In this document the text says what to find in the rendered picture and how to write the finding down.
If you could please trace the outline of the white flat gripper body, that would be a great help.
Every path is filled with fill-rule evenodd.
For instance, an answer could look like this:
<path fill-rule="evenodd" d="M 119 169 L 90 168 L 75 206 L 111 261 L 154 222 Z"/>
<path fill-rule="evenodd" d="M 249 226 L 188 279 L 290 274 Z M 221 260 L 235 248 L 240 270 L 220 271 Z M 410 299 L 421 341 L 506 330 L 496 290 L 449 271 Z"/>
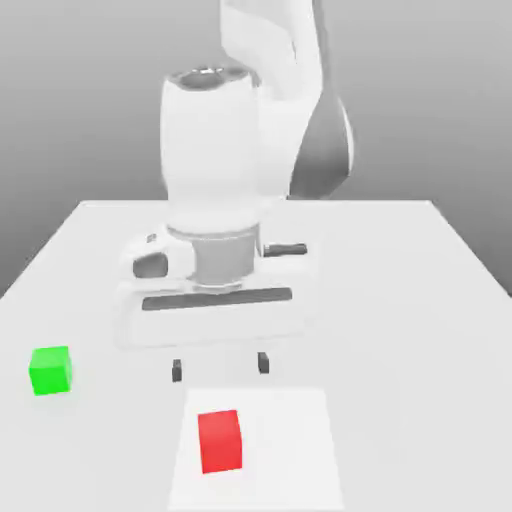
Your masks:
<path fill-rule="evenodd" d="M 113 296 L 113 339 L 127 349 L 264 343 L 302 336 L 316 312 L 317 284 L 311 280 L 220 295 L 123 283 Z"/>

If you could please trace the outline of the small red cube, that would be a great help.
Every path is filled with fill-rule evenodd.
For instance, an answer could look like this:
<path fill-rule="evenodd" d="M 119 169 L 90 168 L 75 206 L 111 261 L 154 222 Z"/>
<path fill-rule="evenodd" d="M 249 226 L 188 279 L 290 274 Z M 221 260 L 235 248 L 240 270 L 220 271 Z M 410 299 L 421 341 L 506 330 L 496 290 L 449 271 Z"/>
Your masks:
<path fill-rule="evenodd" d="M 242 436 L 236 410 L 199 414 L 198 431 L 204 474 L 242 468 Z"/>

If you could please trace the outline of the small green cube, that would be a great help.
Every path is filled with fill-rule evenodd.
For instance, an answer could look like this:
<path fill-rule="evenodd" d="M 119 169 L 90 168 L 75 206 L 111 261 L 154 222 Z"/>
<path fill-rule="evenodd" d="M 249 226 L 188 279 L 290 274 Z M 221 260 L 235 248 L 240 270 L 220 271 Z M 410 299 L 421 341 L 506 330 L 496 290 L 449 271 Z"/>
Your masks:
<path fill-rule="evenodd" d="M 70 392 L 73 376 L 69 347 L 34 349 L 28 371 L 35 396 Z"/>

